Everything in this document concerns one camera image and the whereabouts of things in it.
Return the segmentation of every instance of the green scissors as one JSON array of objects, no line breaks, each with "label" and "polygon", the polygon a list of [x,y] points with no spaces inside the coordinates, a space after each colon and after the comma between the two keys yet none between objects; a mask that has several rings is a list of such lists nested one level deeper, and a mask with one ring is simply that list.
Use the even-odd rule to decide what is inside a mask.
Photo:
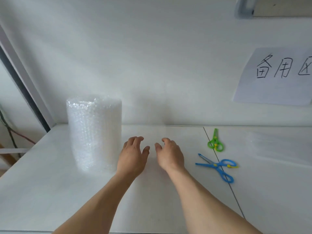
[{"label": "green scissors", "polygon": [[224,145],[219,141],[217,128],[213,132],[213,139],[210,140],[207,145],[209,148],[215,149],[218,152],[223,151]]}]

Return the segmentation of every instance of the blue scissors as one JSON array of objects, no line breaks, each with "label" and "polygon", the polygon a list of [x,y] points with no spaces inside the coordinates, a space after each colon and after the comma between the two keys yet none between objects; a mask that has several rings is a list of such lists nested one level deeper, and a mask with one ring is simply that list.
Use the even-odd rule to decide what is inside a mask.
[{"label": "blue scissors", "polygon": [[234,178],[232,176],[230,176],[229,174],[225,173],[222,169],[220,169],[219,167],[228,167],[228,168],[238,168],[236,162],[229,160],[229,159],[223,159],[221,160],[219,163],[214,163],[213,161],[211,161],[210,159],[204,157],[203,155],[201,155],[200,153],[198,154],[202,159],[204,159],[206,162],[208,162],[209,164],[206,163],[195,163],[196,165],[200,165],[200,166],[204,166],[204,167],[209,167],[209,168],[214,168],[217,170],[217,172],[220,174],[221,178],[223,179],[223,181],[227,182],[227,183],[233,183],[234,182]]}]

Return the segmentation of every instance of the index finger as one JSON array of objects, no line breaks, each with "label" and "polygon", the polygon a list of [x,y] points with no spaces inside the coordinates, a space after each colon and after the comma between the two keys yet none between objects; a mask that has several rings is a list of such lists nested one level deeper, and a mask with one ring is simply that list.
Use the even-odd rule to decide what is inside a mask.
[{"label": "index finger", "polygon": [[164,142],[165,145],[166,145],[167,143],[170,143],[170,142],[171,142],[171,140],[170,140],[169,138],[162,138],[161,141]]},{"label": "index finger", "polygon": [[141,141],[144,140],[144,137],[140,136],[140,137],[136,137],[134,142],[133,142],[133,145],[135,147],[138,147],[140,148],[140,144],[141,144]]}]

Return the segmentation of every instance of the finger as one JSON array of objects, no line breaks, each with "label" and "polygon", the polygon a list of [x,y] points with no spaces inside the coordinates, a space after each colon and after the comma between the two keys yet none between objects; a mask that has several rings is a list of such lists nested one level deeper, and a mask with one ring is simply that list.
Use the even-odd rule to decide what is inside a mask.
[{"label": "finger", "polygon": [[131,146],[133,144],[135,138],[136,138],[136,136],[135,137],[131,137],[131,138],[128,139],[127,147]]},{"label": "finger", "polygon": [[135,140],[133,141],[133,145],[137,148],[140,148],[140,144],[142,140],[144,140],[142,136],[136,137]]},{"label": "finger", "polygon": [[155,150],[156,150],[156,153],[160,152],[162,150],[162,146],[158,143],[155,144]]},{"label": "finger", "polygon": [[171,142],[171,140],[170,140],[169,138],[162,138],[161,141],[164,142],[165,145],[166,145],[167,143],[170,143],[170,142]]},{"label": "finger", "polygon": [[146,146],[143,151],[142,151],[142,156],[143,157],[148,157],[149,156],[149,149],[150,149],[150,146]]}]

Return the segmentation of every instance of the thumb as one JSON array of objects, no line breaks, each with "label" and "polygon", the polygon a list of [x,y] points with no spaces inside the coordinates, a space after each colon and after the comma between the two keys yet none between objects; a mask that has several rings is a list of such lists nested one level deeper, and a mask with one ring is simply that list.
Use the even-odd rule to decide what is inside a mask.
[{"label": "thumb", "polygon": [[162,151],[162,146],[158,143],[155,144],[155,150],[156,150],[156,153]]},{"label": "thumb", "polygon": [[150,146],[146,146],[146,147],[143,149],[142,155],[143,155],[144,157],[148,157],[148,155],[149,155],[149,149],[150,149]]}]

